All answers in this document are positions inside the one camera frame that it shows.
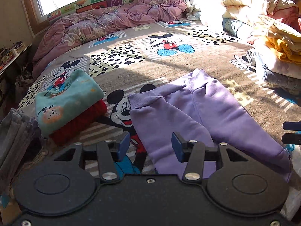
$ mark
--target pink comforter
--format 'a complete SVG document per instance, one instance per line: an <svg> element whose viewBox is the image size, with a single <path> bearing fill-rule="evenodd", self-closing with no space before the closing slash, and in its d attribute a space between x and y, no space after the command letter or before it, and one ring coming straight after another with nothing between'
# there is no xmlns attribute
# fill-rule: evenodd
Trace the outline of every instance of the pink comforter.
<svg viewBox="0 0 301 226"><path fill-rule="evenodd" d="M137 25L174 21L186 9L183 0L134 0L133 3L75 13L55 22L33 58L36 79L46 66L70 49L91 40Z"/></svg>

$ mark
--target red folded garment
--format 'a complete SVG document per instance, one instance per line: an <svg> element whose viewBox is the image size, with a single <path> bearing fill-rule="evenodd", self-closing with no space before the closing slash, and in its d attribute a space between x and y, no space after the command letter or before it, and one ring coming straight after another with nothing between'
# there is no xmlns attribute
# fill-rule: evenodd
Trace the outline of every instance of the red folded garment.
<svg viewBox="0 0 301 226"><path fill-rule="evenodd" d="M101 99L82 112L78 117L49 136L57 145L65 145L71 138L76 136L82 130L85 130L91 123L98 117L104 115L107 111L106 104Z"/></svg>

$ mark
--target mickey mouse hand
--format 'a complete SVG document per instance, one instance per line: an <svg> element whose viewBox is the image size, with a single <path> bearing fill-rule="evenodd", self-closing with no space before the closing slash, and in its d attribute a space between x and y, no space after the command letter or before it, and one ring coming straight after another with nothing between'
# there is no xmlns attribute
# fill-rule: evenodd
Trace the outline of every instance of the mickey mouse hand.
<svg viewBox="0 0 301 226"><path fill-rule="evenodd" d="M241 69L249 69L249 66L247 66L244 61L241 61L241 59L239 58L239 56L235 55L234 58L235 59L231 60L231 63L233 65L238 66Z"/></svg>
<svg viewBox="0 0 301 226"><path fill-rule="evenodd" d="M147 47L146 50L150 52L157 52L160 49L158 46Z"/></svg>

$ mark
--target gray folded garment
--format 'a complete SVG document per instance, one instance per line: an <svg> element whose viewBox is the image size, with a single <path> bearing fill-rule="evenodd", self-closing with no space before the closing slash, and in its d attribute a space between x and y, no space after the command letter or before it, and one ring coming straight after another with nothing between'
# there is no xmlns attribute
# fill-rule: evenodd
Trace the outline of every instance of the gray folded garment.
<svg viewBox="0 0 301 226"><path fill-rule="evenodd" d="M36 119L22 110L12 108L0 123L0 194L9 189L27 147L39 135Z"/></svg>

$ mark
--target yellow garment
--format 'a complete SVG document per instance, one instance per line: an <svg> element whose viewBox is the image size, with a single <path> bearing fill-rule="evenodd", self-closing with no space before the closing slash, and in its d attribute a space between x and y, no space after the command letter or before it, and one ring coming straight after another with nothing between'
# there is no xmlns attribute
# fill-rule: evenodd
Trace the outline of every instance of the yellow garment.
<svg viewBox="0 0 301 226"><path fill-rule="evenodd" d="M301 33L268 16L260 15L258 18L254 28L254 36L262 35L267 38L281 39L291 51L297 54L301 52Z"/></svg>
<svg viewBox="0 0 301 226"><path fill-rule="evenodd" d="M294 54L283 40L268 37L262 37L261 39L278 59L301 65L301 52Z"/></svg>

